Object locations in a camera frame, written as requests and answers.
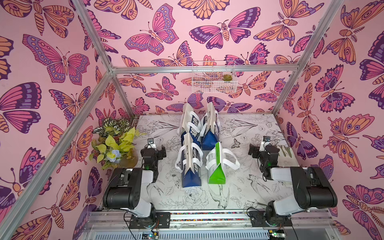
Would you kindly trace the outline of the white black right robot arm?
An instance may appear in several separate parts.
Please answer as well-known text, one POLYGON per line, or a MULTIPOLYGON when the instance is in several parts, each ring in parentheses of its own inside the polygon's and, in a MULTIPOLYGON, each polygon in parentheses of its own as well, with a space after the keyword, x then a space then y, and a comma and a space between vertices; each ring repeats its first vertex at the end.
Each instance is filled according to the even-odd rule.
POLYGON ((270 226, 281 225, 296 213, 309 209, 334 208, 338 197, 329 180, 320 167, 280 167, 280 150, 273 145, 266 145, 263 151, 252 144, 248 154, 258 159, 259 169, 264 180, 288 182, 293 185, 293 194, 270 201, 264 213, 264 219, 270 226))

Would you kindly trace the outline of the green white takeout bag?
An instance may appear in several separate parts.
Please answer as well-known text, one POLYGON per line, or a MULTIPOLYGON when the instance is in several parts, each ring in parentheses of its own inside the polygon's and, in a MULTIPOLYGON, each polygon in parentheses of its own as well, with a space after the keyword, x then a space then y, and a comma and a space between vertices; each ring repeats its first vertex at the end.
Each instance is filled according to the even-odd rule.
POLYGON ((238 170, 240 162, 229 149, 223 148, 221 142, 215 144, 206 156, 206 169, 208 170, 208 184, 223 185, 227 181, 227 169, 238 170))

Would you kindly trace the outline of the blue white takeout bag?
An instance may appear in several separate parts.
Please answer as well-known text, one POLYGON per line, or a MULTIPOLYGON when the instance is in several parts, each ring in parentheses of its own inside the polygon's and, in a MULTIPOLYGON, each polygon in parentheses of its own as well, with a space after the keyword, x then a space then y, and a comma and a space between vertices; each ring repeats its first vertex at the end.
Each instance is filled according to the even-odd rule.
POLYGON ((184 135, 184 142, 179 150, 175 168, 181 173, 182 187, 201 187, 201 167, 203 151, 194 142, 190 133, 184 135))

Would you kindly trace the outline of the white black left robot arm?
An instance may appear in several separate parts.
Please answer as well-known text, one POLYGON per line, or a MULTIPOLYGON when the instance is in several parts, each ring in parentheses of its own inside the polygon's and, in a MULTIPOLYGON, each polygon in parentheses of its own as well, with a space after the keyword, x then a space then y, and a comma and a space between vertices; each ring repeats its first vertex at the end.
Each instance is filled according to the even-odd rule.
POLYGON ((141 198, 141 189, 156 182, 159 175, 159 161, 166 156, 164 146, 158 150, 148 145, 141 150, 144 161, 142 167, 114 169, 103 195, 103 206, 108 209, 128 211, 139 220, 155 220, 155 207, 141 198))

